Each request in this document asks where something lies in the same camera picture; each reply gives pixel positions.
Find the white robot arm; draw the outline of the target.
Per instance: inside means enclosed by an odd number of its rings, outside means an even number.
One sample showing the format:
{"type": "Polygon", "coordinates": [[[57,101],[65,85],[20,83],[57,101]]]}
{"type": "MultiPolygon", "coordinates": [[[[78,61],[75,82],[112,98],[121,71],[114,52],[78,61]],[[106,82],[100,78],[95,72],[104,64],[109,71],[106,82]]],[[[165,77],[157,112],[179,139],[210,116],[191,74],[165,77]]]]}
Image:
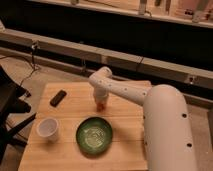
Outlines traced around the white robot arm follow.
{"type": "Polygon", "coordinates": [[[105,101],[112,93],[143,107],[149,171],[198,171],[187,104],[178,89],[116,81],[108,67],[91,74],[89,83],[96,101],[105,101]]]}

